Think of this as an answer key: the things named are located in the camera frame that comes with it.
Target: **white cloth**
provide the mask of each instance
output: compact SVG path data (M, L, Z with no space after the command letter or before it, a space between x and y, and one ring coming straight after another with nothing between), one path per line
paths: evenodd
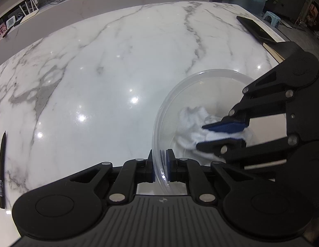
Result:
M184 108L179 112L179 120L176 128L175 139L181 147L191 150L198 156L210 160L223 161L223 159L220 159L212 153L204 153L196 150L197 143L224 138L242 138L247 144L252 138L252 133L248 128L245 128L242 132L233 134L213 132L202 128L202 126L205 124L212 124L220 120L221 118L208 114L204 107L195 107L193 109L190 107Z

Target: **clear plastic container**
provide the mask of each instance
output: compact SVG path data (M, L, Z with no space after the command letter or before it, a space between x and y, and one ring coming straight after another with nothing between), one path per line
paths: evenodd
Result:
M251 82L253 82L252 78L236 71L212 69L189 76L176 85L167 95L157 113L152 136L152 155L156 181L159 182L165 195L178 195L186 192L184 184L169 182L167 179L166 150L172 148L176 158L185 157L198 161L200 159L198 156L195 157L194 153L183 149L175 142L179 111L185 107L203 106L209 114L224 117L241 100L243 88ZM261 135L262 133L265 135L259 141L257 141L258 136L256 136L254 143L272 140L272 137L267 138L271 127L273 127L274 133L276 133L277 129L281 129L280 127L285 127L285 131L284 129L280 131L279 135L275 136L274 139L286 135L284 116L281 114L274 122L274 125L262 124L263 122L258 122L254 125L258 131L253 131L253 134Z

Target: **marble table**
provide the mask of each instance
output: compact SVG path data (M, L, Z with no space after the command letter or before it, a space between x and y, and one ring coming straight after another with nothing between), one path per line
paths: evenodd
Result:
M21 194L102 161L146 158L157 111L185 77L226 68L255 79L276 66L237 15L256 19L210 2L121 9L58 30L2 64L0 247L19 238L10 210Z

